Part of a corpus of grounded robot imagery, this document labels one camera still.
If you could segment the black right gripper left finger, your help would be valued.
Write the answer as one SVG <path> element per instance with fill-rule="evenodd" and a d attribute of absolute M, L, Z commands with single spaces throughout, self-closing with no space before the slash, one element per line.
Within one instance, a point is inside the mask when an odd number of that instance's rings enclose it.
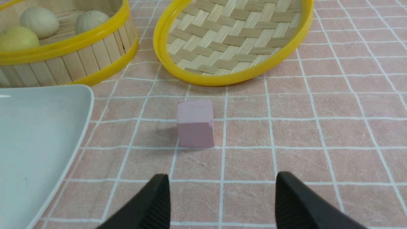
<path fill-rule="evenodd" d="M 170 185 L 167 174 L 156 174 L 99 229 L 169 229 Z"/>

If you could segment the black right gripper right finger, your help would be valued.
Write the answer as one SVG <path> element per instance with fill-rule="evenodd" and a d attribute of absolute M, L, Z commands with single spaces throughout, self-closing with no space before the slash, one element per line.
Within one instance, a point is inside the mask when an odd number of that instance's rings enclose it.
<path fill-rule="evenodd" d="M 289 171 L 276 177 L 275 218 L 278 229 L 365 229 L 325 201 Z"/>

